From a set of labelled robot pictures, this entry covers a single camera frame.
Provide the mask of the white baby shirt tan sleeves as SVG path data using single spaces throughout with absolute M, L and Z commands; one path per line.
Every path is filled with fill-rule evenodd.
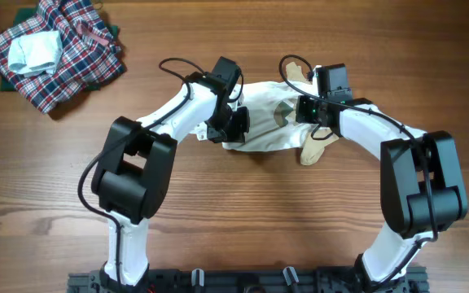
M 327 127 L 296 121 L 299 94 L 284 82 L 237 85 L 234 92 L 242 95 L 238 105 L 248 109 L 250 125 L 245 141 L 224 142 L 226 150 L 271 152 L 300 148 L 300 163 L 312 165 L 328 145 L 338 140 Z

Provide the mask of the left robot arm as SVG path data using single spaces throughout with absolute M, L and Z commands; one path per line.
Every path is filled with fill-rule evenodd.
M 210 72 L 182 77 L 182 88 L 159 110 L 138 120 L 124 116 L 110 126 L 103 149 L 88 168 L 97 214 L 109 228 L 108 259 L 99 270 L 100 286 L 110 292 L 148 289 L 146 252 L 149 220 L 168 192 L 178 144 L 204 125 L 213 143 L 244 142 L 250 117 L 239 105 L 243 74 L 221 57 Z

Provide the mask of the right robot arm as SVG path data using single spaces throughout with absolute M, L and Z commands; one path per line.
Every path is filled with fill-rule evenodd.
M 301 91 L 296 119 L 327 127 L 322 140 L 345 138 L 380 161 L 384 226 L 357 258 L 364 291 L 391 286 L 426 243 L 468 212 L 455 141 L 445 131 L 427 133 L 383 114 L 370 100 L 354 98 L 344 64 L 316 66 L 307 75 L 314 92 Z

